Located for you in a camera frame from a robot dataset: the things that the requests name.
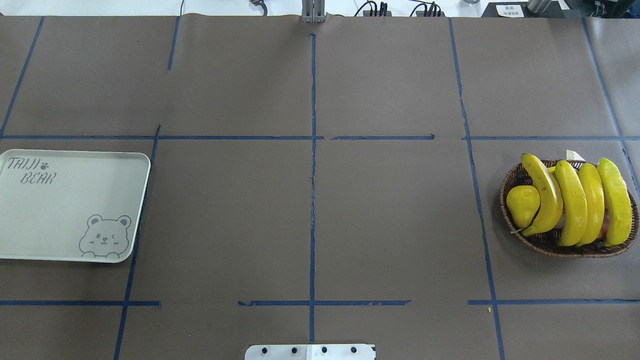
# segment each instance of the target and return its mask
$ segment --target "metal bracket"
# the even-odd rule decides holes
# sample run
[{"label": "metal bracket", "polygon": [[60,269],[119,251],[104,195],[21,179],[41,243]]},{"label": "metal bracket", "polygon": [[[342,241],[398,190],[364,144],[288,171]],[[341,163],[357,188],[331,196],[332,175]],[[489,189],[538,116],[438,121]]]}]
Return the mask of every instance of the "metal bracket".
[{"label": "metal bracket", "polygon": [[376,360],[375,348],[366,344],[253,345],[244,360]]},{"label": "metal bracket", "polygon": [[302,22],[324,22],[324,0],[302,0]]}]

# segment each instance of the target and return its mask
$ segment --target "rectangular tray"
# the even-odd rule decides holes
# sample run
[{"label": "rectangular tray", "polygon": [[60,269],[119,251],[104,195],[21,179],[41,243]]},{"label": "rectangular tray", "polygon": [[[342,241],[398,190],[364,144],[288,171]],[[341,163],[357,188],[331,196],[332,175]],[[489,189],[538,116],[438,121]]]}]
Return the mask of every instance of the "rectangular tray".
[{"label": "rectangular tray", "polygon": [[138,152],[0,155],[0,258],[118,263],[133,249],[151,162]]}]

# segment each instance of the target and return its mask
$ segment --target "yellow banana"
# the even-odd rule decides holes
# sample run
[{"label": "yellow banana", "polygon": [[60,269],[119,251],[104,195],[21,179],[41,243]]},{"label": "yellow banana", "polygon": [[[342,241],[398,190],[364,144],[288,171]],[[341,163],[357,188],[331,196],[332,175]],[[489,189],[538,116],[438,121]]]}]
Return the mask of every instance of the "yellow banana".
[{"label": "yellow banana", "polygon": [[560,187],[549,174],[547,167],[532,154],[522,154],[522,166],[533,179],[533,186],[540,194],[540,210],[533,224],[522,231],[524,236],[544,233],[556,226],[562,216],[563,200]]},{"label": "yellow banana", "polygon": [[602,179],[604,202],[609,209],[609,230],[604,245],[618,245],[625,242],[631,233],[631,200],[627,184],[616,164],[607,158],[600,159],[598,173]]},{"label": "yellow banana", "polygon": [[592,243],[598,238],[604,221],[604,192],[598,169],[586,163],[580,167],[578,177],[587,198],[587,228],[576,246]]},{"label": "yellow banana", "polygon": [[531,225],[533,216],[540,208],[538,189],[531,185],[516,186],[507,194],[507,207],[511,212],[514,224],[519,229]]},{"label": "yellow banana", "polygon": [[564,228],[560,234],[560,246],[575,245],[587,228],[587,198],[578,174],[571,164],[560,160],[556,164],[556,179],[564,202]]}]

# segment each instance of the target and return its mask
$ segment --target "cartoon bear face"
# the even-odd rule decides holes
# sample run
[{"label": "cartoon bear face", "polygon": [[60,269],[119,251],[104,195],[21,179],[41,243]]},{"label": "cartoon bear face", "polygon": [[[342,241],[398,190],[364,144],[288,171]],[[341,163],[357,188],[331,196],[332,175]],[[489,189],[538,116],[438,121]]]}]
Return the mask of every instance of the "cartoon bear face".
[{"label": "cartoon bear face", "polygon": [[118,259],[129,247],[127,230],[131,226],[131,218],[127,215],[122,215],[117,220],[92,215],[86,224],[88,229],[79,244],[83,257]]}]

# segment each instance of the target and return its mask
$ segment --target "fruit basket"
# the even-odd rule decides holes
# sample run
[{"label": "fruit basket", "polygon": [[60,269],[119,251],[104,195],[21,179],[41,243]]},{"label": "fruit basket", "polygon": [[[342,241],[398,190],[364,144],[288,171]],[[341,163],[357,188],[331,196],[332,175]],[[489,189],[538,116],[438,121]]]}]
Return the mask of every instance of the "fruit basket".
[{"label": "fruit basket", "polygon": [[[556,165],[558,160],[541,160],[543,164],[547,167],[553,167]],[[568,163],[571,164],[576,169],[580,169],[584,161],[579,160],[567,160]],[[527,171],[524,169],[521,163],[514,166],[504,177],[502,180],[502,185],[500,186],[500,211],[502,212],[502,216],[507,222],[507,226],[509,230],[516,231],[518,227],[516,227],[511,219],[511,213],[507,208],[506,199],[509,191],[518,186],[518,185],[531,185],[532,180]],[[632,225],[631,225],[631,233],[627,240],[619,245],[614,245],[610,247],[604,246],[602,239],[598,239],[593,243],[583,245],[581,247],[575,246],[557,246],[556,243],[558,239],[560,239],[560,233],[562,230],[553,229],[551,231],[547,231],[541,234],[534,234],[532,236],[522,236],[520,233],[515,233],[514,235],[526,246],[532,248],[537,252],[541,252],[542,254],[546,254],[549,256],[555,256],[557,258],[609,258],[611,256],[618,255],[624,251],[626,251],[637,238],[638,235],[638,224],[640,222],[640,215],[638,214],[638,207],[636,204],[636,200],[633,195],[629,192],[629,199],[631,200],[631,208],[632,208]]]}]

